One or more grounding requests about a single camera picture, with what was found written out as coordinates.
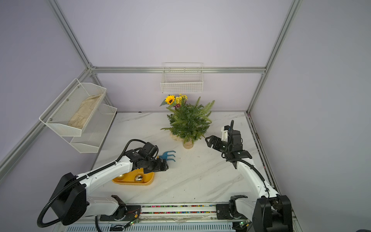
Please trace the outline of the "yellow plastic tray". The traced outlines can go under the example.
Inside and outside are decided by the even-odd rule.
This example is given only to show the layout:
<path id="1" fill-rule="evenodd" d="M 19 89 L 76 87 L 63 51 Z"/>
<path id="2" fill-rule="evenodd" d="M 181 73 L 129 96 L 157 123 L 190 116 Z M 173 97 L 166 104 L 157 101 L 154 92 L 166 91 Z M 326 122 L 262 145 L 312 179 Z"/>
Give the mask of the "yellow plastic tray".
<path id="1" fill-rule="evenodd" d="M 115 184 L 120 184 L 120 185 L 147 186 L 147 185 L 150 185 L 154 181 L 154 177 L 155 177 L 155 173 L 144 174 L 143 169 L 136 169 L 134 171 L 126 173 L 125 175 L 126 176 L 125 176 L 125 179 L 123 181 L 118 181 L 115 178 L 115 179 L 112 180 L 112 182 L 115 183 Z M 143 183 L 136 183 L 134 181 L 134 179 L 137 175 L 143 175 L 144 176 Z"/>

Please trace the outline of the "shiny gold ball ornament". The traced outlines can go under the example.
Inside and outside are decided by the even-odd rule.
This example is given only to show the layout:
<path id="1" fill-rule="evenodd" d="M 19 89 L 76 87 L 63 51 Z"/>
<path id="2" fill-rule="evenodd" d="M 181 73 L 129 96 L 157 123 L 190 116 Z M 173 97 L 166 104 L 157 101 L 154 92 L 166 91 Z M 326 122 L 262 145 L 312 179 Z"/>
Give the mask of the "shiny gold ball ornament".
<path id="1" fill-rule="evenodd" d="M 137 176 L 135 177 L 134 181 L 135 181 L 136 183 L 143 183 L 143 181 L 144 181 L 144 176 L 143 176 L 143 175 L 137 175 Z"/>

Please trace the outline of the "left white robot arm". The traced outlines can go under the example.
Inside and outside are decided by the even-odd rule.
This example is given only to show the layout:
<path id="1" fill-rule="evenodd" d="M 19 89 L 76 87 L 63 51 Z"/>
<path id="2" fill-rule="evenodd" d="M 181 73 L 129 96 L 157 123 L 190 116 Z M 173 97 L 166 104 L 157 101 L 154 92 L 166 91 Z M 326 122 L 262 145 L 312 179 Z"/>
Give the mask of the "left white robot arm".
<path id="1" fill-rule="evenodd" d="M 83 217 L 106 215 L 121 221 L 129 214 L 126 204 L 117 195 L 92 197 L 91 194 L 122 174 L 143 169 L 144 174 L 165 172 L 169 166 L 159 158 L 159 148 L 142 141 L 143 147 L 129 150 L 131 139 L 114 161 L 79 175 L 65 174 L 57 184 L 51 198 L 37 218 L 37 226 L 49 227 L 58 222 L 71 225 Z"/>

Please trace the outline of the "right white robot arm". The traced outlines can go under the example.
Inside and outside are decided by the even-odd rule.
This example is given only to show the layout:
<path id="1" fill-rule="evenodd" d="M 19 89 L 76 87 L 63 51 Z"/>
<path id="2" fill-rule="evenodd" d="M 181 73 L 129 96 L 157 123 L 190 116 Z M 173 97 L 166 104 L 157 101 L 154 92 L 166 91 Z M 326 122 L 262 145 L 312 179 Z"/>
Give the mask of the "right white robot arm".
<path id="1" fill-rule="evenodd" d="M 247 182 L 247 194 L 232 196 L 228 204 L 216 206 L 217 217 L 239 219 L 237 231 L 292 232 L 292 207 L 286 195 L 279 194 L 256 168 L 251 154 L 243 149 L 243 139 L 234 123 L 222 127 L 222 136 L 205 138 L 207 146 L 220 152 L 222 158 L 233 164 L 234 168 Z"/>

